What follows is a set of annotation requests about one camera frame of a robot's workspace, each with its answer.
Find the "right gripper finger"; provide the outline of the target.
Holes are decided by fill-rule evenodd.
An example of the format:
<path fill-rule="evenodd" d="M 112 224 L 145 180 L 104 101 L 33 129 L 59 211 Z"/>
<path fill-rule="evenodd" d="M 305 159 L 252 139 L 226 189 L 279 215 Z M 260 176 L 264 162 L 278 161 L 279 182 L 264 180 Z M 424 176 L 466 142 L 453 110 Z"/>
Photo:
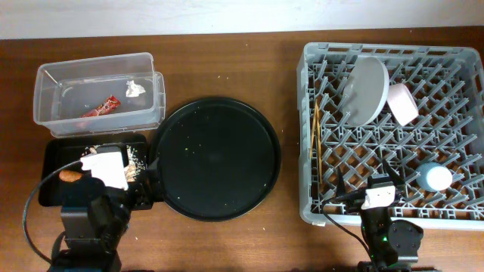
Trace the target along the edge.
<path fill-rule="evenodd" d="M 399 176 L 399 174 L 395 170 L 390 167 L 389 163 L 385 159 L 382 160 L 382 164 L 384 171 L 389 175 L 395 187 L 405 187 L 405 181 Z"/>
<path fill-rule="evenodd" d="M 346 194 L 345 182 L 343 178 L 343 174 L 341 172 L 341 168 L 337 168 L 337 191 L 336 196 L 341 197 Z"/>

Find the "rice and peanut shells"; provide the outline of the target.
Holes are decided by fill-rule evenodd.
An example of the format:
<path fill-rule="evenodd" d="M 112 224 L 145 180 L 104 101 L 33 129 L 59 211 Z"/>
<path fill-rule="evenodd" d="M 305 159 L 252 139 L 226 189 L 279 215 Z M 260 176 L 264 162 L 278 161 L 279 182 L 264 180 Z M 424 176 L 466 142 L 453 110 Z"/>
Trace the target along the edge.
<path fill-rule="evenodd" d="M 121 146 L 119 145 L 107 145 L 107 146 L 117 146 L 121 149 L 122 154 L 123 154 L 123 161 L 124 161 L 124 172 L 126 176 L 126 180 L 128 183 L 130 181 L 134 181 L 134 176 L 141 171 L 145 170 L 145 163 L 144 163 L 144 157 L 141 156 L 132 145 L 125 145 L 122 144 Z M 96 149 L 98 147 L 107 147 L 106 145 L 104 146 L 94 146 L 90 147 L 88 149 L 89 154 L 91 153 L 96 153 Z"/>

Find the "blue plastic cup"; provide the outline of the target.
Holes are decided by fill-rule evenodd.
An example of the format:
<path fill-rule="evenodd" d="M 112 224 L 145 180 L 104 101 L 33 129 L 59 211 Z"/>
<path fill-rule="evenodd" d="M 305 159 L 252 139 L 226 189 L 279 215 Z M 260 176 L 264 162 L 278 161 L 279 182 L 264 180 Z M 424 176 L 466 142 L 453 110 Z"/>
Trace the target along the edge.
<path fill-rule="evenodd" d="M 437 162 L 427 162 L 419 165 L 416 172 L 420 174 L 416 179 L 417 184 L 428 192 L 446 190 L 453 181 L 451 171 Z"/>

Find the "red snack wrapper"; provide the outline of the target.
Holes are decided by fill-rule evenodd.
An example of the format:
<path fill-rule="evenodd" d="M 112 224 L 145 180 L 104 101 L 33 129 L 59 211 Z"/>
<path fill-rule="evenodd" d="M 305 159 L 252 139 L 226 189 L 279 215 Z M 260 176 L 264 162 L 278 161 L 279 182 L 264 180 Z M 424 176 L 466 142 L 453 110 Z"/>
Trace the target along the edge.
<path fill-rule="evenodd" d="M 105 101 L 101 103 L 101 105 L 81 115 L 81 118 L 107 115 L 112 113 L 120 105 L 121 102 L 116 97 L 111 95 L 106 98 Z"/>

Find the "white tissue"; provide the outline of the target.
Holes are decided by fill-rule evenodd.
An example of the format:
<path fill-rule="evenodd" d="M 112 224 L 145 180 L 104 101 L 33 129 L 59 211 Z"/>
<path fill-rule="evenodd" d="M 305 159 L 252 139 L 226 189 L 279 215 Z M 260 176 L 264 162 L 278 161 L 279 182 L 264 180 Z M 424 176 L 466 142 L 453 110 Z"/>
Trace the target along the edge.
<path fill-rule="evenodd" d="M 126 83 L 126 97 L 139 97 L 141 94 L 146 92 L 142 85 L 136 84 L 133 80 Z"/>

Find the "orange carrot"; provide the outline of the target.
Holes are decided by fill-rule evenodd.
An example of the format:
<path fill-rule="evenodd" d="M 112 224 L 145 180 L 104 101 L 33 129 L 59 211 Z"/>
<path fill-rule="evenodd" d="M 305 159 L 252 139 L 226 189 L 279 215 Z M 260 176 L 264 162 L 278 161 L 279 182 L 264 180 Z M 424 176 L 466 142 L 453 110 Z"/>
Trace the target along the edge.
<path fill-rule="evenodd" d="M 71 170 L 62 170 L 59 173 L 60 180 L 64 182 L 69 182 L 69 183 L 78 181 L 81 177 L 82 177 L 82 173 L 71 171 Z"/>

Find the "wooden chopstick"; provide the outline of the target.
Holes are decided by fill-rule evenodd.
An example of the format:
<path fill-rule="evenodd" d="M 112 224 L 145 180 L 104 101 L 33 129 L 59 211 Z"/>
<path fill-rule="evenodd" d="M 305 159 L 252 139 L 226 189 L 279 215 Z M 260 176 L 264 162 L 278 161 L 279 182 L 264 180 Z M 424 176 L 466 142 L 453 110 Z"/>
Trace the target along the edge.
<path fill-rule="evenodd" d="M 313 119 L 312 119 L 312 130 L 311 130 L 311 145 L 309 149 L 309 158 L 312 158 L 312 150 L 314 147 L 314 142 L 315 142 L 315 130 L 317 126 L 317 120 L 318 120 L 318 99 L 315 98 L 314 101 L 314 112 L 313 112 Z"/>
<path fill-rule="evenodd" d="M 318 183 L 322 184 L 322 158 L 321 158 L 321 122 L 319 102 L 315 103 L 315 119 L 316 119 L 316 134 L 317 134 L 317 155 L 318 155 Z"/>

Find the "grey plate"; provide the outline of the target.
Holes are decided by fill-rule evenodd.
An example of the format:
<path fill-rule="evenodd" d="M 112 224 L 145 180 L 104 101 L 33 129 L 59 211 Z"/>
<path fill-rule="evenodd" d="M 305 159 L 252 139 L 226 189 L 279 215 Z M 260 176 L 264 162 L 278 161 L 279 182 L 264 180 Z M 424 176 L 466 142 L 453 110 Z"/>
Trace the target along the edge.
<path fill-rule="evenodd" d="M 373 122 L 386 103 L 389 73 L 376 57 L 359 57 L 343 89 L 346 101 L 341 110 L 349 113 L 348 125 L 359 127 Z"/>

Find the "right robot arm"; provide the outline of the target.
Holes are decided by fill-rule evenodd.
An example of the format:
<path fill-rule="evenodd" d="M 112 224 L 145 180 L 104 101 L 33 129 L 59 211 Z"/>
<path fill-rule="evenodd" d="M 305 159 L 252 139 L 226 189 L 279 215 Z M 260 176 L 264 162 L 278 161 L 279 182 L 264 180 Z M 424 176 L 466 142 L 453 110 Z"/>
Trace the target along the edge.
<path fill-rule="evenodd" d="M 410 221 L 391 219 L 389 209 L 402 198 L 405 182 L 387 161 L 383 161 L 383 170 L 352 192 L 346 191 L 339 173 L 336 201 L 361 219 L 361 241 L 370 260 L 359 262 L 357 271 L 410 271 L 418 262 L 424 230 Z"/>

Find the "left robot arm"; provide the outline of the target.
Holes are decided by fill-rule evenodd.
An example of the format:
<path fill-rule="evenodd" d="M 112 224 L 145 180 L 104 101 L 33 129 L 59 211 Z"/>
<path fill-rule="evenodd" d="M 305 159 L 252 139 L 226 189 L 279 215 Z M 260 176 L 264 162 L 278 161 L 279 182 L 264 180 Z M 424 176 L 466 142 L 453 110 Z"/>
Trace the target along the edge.
<path fill-rule="evenodd" d="M 120 184 L 126 179 L 122 165 L 80 159 L 67 167 L 79 169 L 81 176 L 60 190 L 64 231 L 52 246 L 50 271 L 122 270 L 117 247 L 131 213 L 154 204 L 146 182 Z"/>

